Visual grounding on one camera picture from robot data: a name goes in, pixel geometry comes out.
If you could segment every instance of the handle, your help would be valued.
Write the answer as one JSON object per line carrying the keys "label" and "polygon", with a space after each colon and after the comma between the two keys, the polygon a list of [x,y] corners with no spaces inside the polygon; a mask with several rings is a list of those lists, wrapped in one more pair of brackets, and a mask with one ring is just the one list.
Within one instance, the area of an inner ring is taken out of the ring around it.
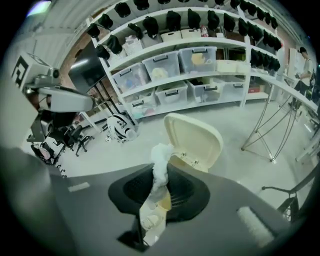
{"label": "handle", "polygon": [[140,106],[140,105],[143,105],[143,104],[145,104],[144,103],[144,101],[142,100],[140,103],[137,103],[137,104],[132,104],[132,107],[138,107],[138,106]]}
{"label": "handle", "polygon": [[131,72],[131,68],[125,70],[123,73],[120,72],[120,77],[122,77],[122,76],[124,76],[125,74],[128,74],[128,73],[130,73],[130,72]]}
{"label": "handle", "polygon": [[168,97],[168,96],[177,95],[177,94],[179,94],[178,90],[176,90],[176,92],[172,92],[172,93],[165,93],[165,96]]}
{"label": "handle", "polygon": [[200,48],[200,49],[193,49],[192,50],[193,54],[200,54],[200,53],[207,53],[207,52],[208,52],[208,49],[206,49],[206,48]]}
{"label": "handle", "polygon": [[154,57],[153,58],[153,62],[160,62],[160,61],[163,61],[163,60],[166,60],[168,59],[168,55],[160,55],[160,56],[157,56],[157,57]]}
{"label": "handle", "polygon": [[241,84],[241,85],[235,85],[235,84],[234,84],[233,87],[234,87],[234,88],[243,88],[244,86],[243,86],[242,84]]}
{"label": "handle", "polygon": [[208,91],[216,91],[216,90],[218,90],[218,88],[217,88],[217,86],[216,87],[209,87],[209,88],[203,88],[203,90],[205,91],[205,92],[208,92]]}

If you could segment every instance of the box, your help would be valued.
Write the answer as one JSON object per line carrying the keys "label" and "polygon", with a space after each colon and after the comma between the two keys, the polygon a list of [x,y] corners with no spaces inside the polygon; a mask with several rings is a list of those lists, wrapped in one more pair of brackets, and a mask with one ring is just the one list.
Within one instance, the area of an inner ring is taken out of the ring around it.
{"label": "box", "polygon": [[130,105],[131,113],[135,119],[143,118],[156,111],[155,88],[133,94],[125,100],[128,102],[128,105]]}
{"label": "box", "polygon": [[236,73],[238,61],[219,59],[216,61],[216,71],[220,73]]}
{"label": "box", "polygon": [[151,80],[158,81],[180,75],[178,51],[171,51],[142,61]]}
{"label": "box", "polygon": [[260,92],[265,92],[266,86],[265,85],[260,85]]}
{"label": "box", "polygon": [[258,93],[260,92],[260,87],[249,87],[248,93],[253,94],[253,93]]}
{"label": "box", "polygon": [[133,64],[112,76],[122,93],[150,82],[145,65]]}
{"label": "box", "polygon": [[187,89],[184,81],[171,82],[158,86],[155,94],[161,105],[187,104]]}
{"label": "box", "polygon": [[143,38],[141,39],[141,41],[143,43],[144,48],[162,43],[162,39],[160,35],[157,34],[155,38],[150,38],[146,30],[143,31],[142,33],[143,33]]}
{"label": "box", "polygon": [[179,30],[179,31],[164,33],[161,35],[161,38],[162,38],[163,42],[169,42],[169,41],[179,40],[182,38],[182,36],[181,36],[181,32]]}
{"label": "box", "polygon": [[200,38],[201,31],[200,29],[183,29],[181,30],[182,38]]}
{"label": "box", "polygon": [[109,48],[107,48],[106,50],[110,54],[110,57],[107,60],[110,66],[127,57],[127,54],[124,48],[122,48],[122,51],[118,54],[114,54]]}
{"label": "box", "polygon": [[221,93],[220,100],[222,102],[237,102],[241,101],[244,96],[244,86],[242,83],[227,83],[223,87],[223,92]]}
{"label": "box", "polygon": [[127,56],[137,53],[144,48],[142,41],[138,38],[126,38],[126,43],[124,43],[122,47]]}
{"label": "box", "polygon": [[237,73],[249,73],[251,70],[251,66],[249,63],[246,63],[244,61],[237,61],[237,67],[236,67],[236,72]]}
{"label": "box", "polygon": [[192,47],[179,50],[179,60],[185,73],[216,70],[217,47]]}
{"label": "box", "polygon": [[[194,81],[202,82],[203,84],[195,85]],[[220,98],[221,92],[225,85],[224,81],[216,81],[212,77],[202,77],[192,80],[187,80],[186,83],[191,87],[196,103],[213,102]]]}

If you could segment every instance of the white shelving unit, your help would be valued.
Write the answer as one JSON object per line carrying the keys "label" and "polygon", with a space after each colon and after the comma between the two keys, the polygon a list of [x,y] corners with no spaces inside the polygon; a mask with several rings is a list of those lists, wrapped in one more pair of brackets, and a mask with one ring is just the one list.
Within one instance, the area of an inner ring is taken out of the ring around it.
{"label": "white shelving unit", "polygon": [[[220,26],[223,25],[223,15],[224,13],[227,13],[231,17],[234,18],[236,21],[236,29],[237,29],[237,21],[239,18],[244,19],[246,22],[250,22],[253,25],[257,25],[260,29],[266,30],[269,34],[273,35],[274,37],[278,37],[277,35],[277,30],[271,31],[270,29],[265,28],[264,26],[254,22],[253,20],[250,20],[248,18],[248,15],[245,15],[244,12],[240,9],[238,6],[237,10],[234,10],[232,8],[229,8],[227,10],[223,9],[216,9],[212,8],[215,7],[215,2],[213,0],[209,0],[206,3],[202,3],[198,0],[190,0],[189,2],[181,3],[178,1],[171,0],[170,3],[168,4],[159,4],[157,0],[149,0],[150,7],[147,10],[144,11],[138,11],[137,7],[134,5],[133,0],[125,0],[123,2],[126,2],[130,9],[131,9],[131,14],[125,18],[120,18],[119,15],[115,12],[114,7],[115,5],[111,6],[110,8],[106,9],[103,13],[108,14],[109,17],[113,21],[113,26],[111,27],[111,31],[109,34],[104,36],[103,38],[97,39],[93,38],[93,44],[95,47],[98,45],[105,45],[109,36],[114,35],[119,38],[119,40],[123,40],[125,37],[130,36],[134,34],[134,32],[128,27],[129,23],[133,23],[137,25],[138,27],[141,28],[142,31],[144,31],[144,27],[142,25],[143,20],[149,16],[149,17],[154,17],[157,20],[157,23],[159,25],[159,31],[165,31],[166,30],[166,17],[167,17],[167,12],[172,10],[176,13],[179,13],[181,15],[181,29],[188,28],[188,9],[191,8],[193,11],[197,12],[200,17],[201,25],[207,25],[208,24],[208,11],[213,10],[220,19]],[[208,4],[209,7],[202,7],[204,4]],[[95,19],[88,18],[86,23],[88,26],[92,23],[96,23],[98,19],[102,16],[101,13],[98,15]],[[192,99],[191,97],[188,96],[187,103],[184,104],[168,104],[168,105],[159,105],[156,107],[155,111],[150,112],[145,114],[143,117],[148,117],[148,116],[153,116],[153,115],[158,115],[162,113],[168,113],[168,112],[173,112],[173,111],[178,111],[178,110],[183,110],[183,109],[190,109],[190,108],[196,108],[196,107],[201,107],[201,106],[207,106],[207,105],[215,105],[215,104],[220,104],[220,103],[229,103],[229,102],[240,102],[240,107],[243,107],[246,103],[247,100],[257,100],[257,99],[267,99],[268,94],[265,92],[256,92],[256,93],[248,93],[249,89],[249,84],[250,84],[250,77],[260,77],[260,78],[269,78],[269,79],[275,79],[275,76],[270,76],[265,73],[257,72],[257,71],[250,71],[248,73],[219,73],[217,71],[214,72],[199,72],[199,73],[182,73],[178,76],[175,77],[169,77],[165,78],[162,80],[154,81],[154,82],[149,82],[145,85],[136,87],[134,89],[128,90],[124,93],[121,93],[119,88],[117,87],[116,82],[112,78],[112,74],[115,73],[117,70],[122,70],[126,67],[129,67],[135,63],[139,63],[142,60],[145,60],[147,58],[171,52],[171,51],[176,51],[179,49],[183,48],[190,48],[190,47],[199,47],[199,46],[215,46],[217,48],[228,48],[228,49],[233,49],[233,48],[242,48],[245,50],[245,63],[250,64],[250,59],[251,59],[251,49],[254,49],[256,51],[260,51],[264,54],[268,54],[269,56],[276,58],[277,55],[268,52],[267,50],[261,49],[259,47],[253,46],[250,43],[250,38],[249,36],[244,37],[244,42],[237,41],[237,40],[232,40],[232,39],[227,39],[227,38],[218,38],[218,37],[199,37],[199,38],[183,38],[183,39],[178,39],[174,41],[168,41],[168,42],[161,42],[156,45],[144,48],[132,55],[129,55],[117,62],[113,62],[110,66],[107,64],[106,60],[103,58],[100,58],[101,64],[106,72],[107,77],[110,80],[110,83],[112,87],[114,88],[119,101],[123,104],[124,109],[129,113],[131,118],[134,120],[134,122],[137,123],[137,121],[134,119],[132,113],[131,113],[131,108],[128,105],[128,103],[125,101],[125,98],[136,94],[140,93],[144,90],[155,88],[157,86],[161,86],[164,84],[172,83],[172,82],[177,82],[177,81],[182,81],[182,80],[189,80],[189,79],[194,79],[194,78],[203,78],[203,77],[214,77],[214,76],[219,76],[219,79],[221,79],[220,76],[223,77],[228,77],[228,81],[232,81],[232,78],[239,79],[238,77],[235,76],[242,76],[243,77],[243,89],[241,90],[241,93],[222,93],[221,97],[216,100],[216,101],[211,101],[211,102],[202,102],[202,103],[197,103]]]}
{"label": "white shelving unit", "polygon": [[260,100],[260,99],[267,99],[269,94],[266,92],[260,91],[260,92],[253,92],[248,93],[245,97],[246,100]]}

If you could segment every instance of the white ceiling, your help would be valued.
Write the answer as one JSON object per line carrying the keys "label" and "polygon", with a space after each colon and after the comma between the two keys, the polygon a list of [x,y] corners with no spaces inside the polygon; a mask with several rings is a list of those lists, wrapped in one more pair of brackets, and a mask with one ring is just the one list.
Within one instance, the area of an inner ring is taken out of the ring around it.
{"label": "white ceiling", "polygon": [[[295,40],[299,39],[299,29],[294,26],[293,18],[281,6],[274,5],[275,0],[251,1],[267,10],[273,9],[271,11],[280,26]],[[117,0],[53,0],[47,13],[26,18],[9,49],[9,68],[14,65],[20,49],[33,53],[48,64],[59,68],[72,45],[86,29],[86,18],[116,2]]]}

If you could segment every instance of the plastic storage bin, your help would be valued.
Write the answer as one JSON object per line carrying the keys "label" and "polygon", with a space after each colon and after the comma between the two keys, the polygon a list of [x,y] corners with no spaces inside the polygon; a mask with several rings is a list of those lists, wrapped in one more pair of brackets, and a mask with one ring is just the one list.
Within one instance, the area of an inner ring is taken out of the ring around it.
{"label": "plastic storage bin", "polygon": [[180,75],[178,51],[171,51],[142,61],[151,80],[158,81]]}
{"label": "plastic storage bin", "polygon": [[184,81],[171,82],[161,86],[155,91],[161,105],[187,104],[188,86]]}
{"label": "plastic storage bin", "polygon": [[220,73],[236,73],[238,61],[219,59],[216,61],[216,71]]}
{"label": "plastic storage bin", "polygon": [[164,33],[161,35],[161,38],[162,38],[162,41],[169,42],[169,41],[179,40],[182,38],[182,36],[181,36],[181,32],[179,30],[179,31]]}
{"label": "plastic storage bin", "polygon": [[200,38],[201,31],[200,29],[183,29],[181,30],[182,38]]}
{"label": "plastic storage bin", "polygon": [[123,48],[122,48],[122,51],[119,54],[114,54],[109,48],[107,48],[106,50],[110,54],[110,57],[107,60],[110,66],[112,64],[124,59],[125,57],[127,57],[126,51]]}
{"label": "plastic storage bin", "polygon": [[217,47],[193,47],[179,50],[179,60],[185,73],[216,70]]}
{"label": "plastic storage bin", "polygon": [[191,87],[196,103],[214,102],[220,98],[221,92],[225,85],[224,81],[214,81],[212,77],[202,77],[186,81]]}
{"label": "plastic storage bin", "polygon": [[133,94],[125,101],[130,105],[131,113],[135,119],[153,114],[157,107],[155,88]]}
{"label": "plastic storage bin", "polygon": [[157,34],[155,38],[150,38],[148,36],[148,33],[147,33],[146,30],[143,31],[142,33],[143,33],[143,38],[141,40],[142,40],[144,48],[147,48],[147,47],[154,46],[156,44],[162,43],[162,39],[161,39],[160,35]]}
{"label": "plastic storage bin", "polygon": [[220,99],[222,101],[241,101],[244,95],[244,82],[239,81],[236,77],[226,77],[224,81],[227,83],[223,87]]}
{"label": "plastic storage bin", "polygon": [[114,74],[112,78],[123,93],[150,82],[146,67],[142,63],[129,66]]}

